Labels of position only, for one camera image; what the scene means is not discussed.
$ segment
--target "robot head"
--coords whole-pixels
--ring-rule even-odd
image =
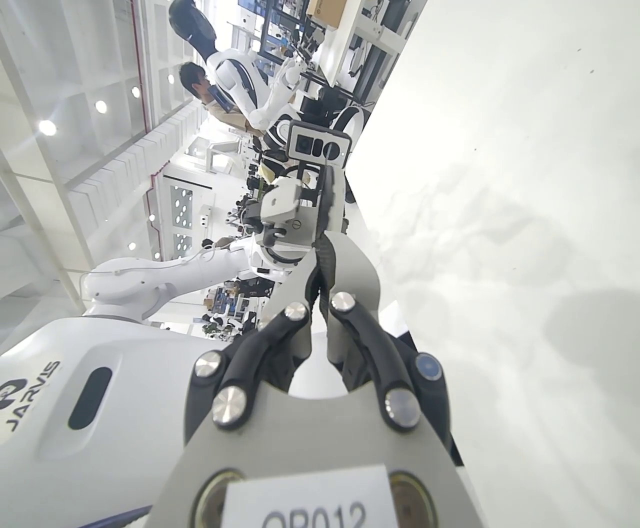
[[[194,0],[173,0],[169,6],[169,24],[175,34],[189,42],[205,61],[218,52],[216,32]]]

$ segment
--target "black oval window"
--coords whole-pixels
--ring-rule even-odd
[[[100,367],[89,374],[76,406],[69,417],[68,425],[71,429],[79,431],[93,422],[96,414],[98,414],[102,398],[107,392],[112,375],[113,372],[107,367]]]

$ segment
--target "cardboard box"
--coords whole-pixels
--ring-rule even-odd
[[[315,20],[337,28],[347,0],[309,0],[307,15]]]

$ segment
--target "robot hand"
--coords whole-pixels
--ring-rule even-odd
[[[401,528],[434,527],[436,519],[441,528],[480,528],[450,457],[442,368],[381,329],[379,295],[375,269],[353,242],[338,232],[322,234],[273,293],[258,329],[196,362],[186,402],[188,443],[145,528],[289,527],[294,511],[307,519],[295,526],[310,528],[307,510],[306,517],[301,509],[280,513],[274,524],[280,505],[252,502],[240,514],[226,508],[228,484],[242,497],[247,479],[276,485],[274,477],[282,475],[379,464],[388,472],[389,504]],[[286,394],[311,354],[318,297],[328,359],[349,390],[322,402]],[[316,498],[318,487],[307,488],[296,490],[296,508]],[[355,491],[367,496],[364,488]],[[359,500],[364,512],[369,504]]]

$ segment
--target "label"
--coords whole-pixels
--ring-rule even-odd
[[[32,375],[0,383],[0,445],[11,438],[31,415],[30,411],[42,396],[43,389],[59,368],[59,361],[51,361]]]
[[[222,528],[395,527],[383,465],[232,483],[222,517]]]

